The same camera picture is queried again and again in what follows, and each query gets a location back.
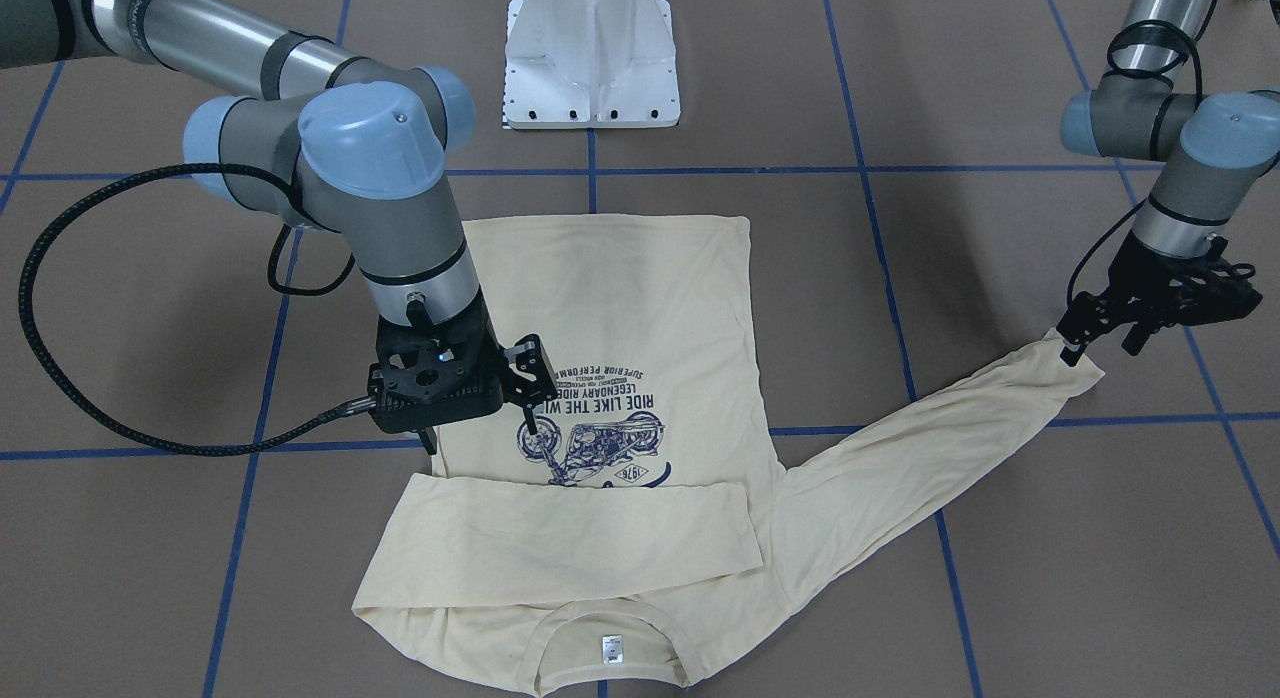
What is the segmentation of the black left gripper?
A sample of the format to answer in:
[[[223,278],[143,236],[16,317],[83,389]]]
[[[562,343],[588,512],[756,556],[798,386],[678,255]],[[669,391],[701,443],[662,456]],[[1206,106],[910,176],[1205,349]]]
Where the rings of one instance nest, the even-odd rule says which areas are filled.
[[[1226,241],[1212,234],[1203,246],[1207,252],[1198,257],[1175,259],[1126,237],[1107,270],[1105,291],[1068,301],[1056,325],[1064,343],[1060,359],[1075,368],[1092,342],[1130,323],[1162,329],[1228,321],[1228,292],[1212,275],[1222,266]]]

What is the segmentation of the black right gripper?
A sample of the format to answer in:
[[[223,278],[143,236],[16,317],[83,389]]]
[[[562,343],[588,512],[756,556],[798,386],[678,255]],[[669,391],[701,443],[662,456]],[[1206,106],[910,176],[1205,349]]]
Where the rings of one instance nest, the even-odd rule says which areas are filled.
[[[460,368],[465,374],[480,368],[498,375],[499,350],[483,292],[458,315],[433,323],[419,302],[408,304],[408,325],[378,320],[378,364],[394,368]],[[506,402],[524,411],[530,437],[538,434],[538,410],[559,398],[556,370],[539,334],[529,334],[506,350]]]

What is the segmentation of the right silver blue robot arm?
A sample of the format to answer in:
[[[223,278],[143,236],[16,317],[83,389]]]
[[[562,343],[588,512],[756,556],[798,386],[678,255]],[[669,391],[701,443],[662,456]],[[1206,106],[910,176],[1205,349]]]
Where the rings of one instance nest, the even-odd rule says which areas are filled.
[[[394,69],[329,38],[221,0],[3,0],[3,67],[119,56],[224,88],[183,134],[182,164],[116,181],[60,214],[22,268],[20,328],[59,389],[111,432],[182,455],[215,455],[108,416],[67,377],[35,323],[35,279],[52,242],[104,201],[168,177],[278,215],[287,231],[346,238],[379,312],[367,396],[274,437],[279,446],[367,414],[434,446],[436,426],[517,405],[530,435],[557,388],[538,336],[502,346],[445,178],[474,133],[471,96],[439,67]]]

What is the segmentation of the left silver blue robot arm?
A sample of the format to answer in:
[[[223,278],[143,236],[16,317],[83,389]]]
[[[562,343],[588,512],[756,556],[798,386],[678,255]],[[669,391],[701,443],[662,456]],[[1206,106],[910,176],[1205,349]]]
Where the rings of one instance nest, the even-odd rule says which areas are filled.
[[[1247,318],[1262,300],[1249,264],[1225,259],[1225,225],[1257,179],[1277,165],[1276,88],[1180,93],[1183,67],[1201,74],[1199,38],[1217,0],[1133,0],[1107,47],[1107,72],[1068,104],[1062,145],[1106,159],[1161,161],[1148,197],[1121,222],[1126,236],[1098,295],[1068,291],[1057,325],[1075,365],[1102,336],[1126,327],[1138,355],[1169,327]]]

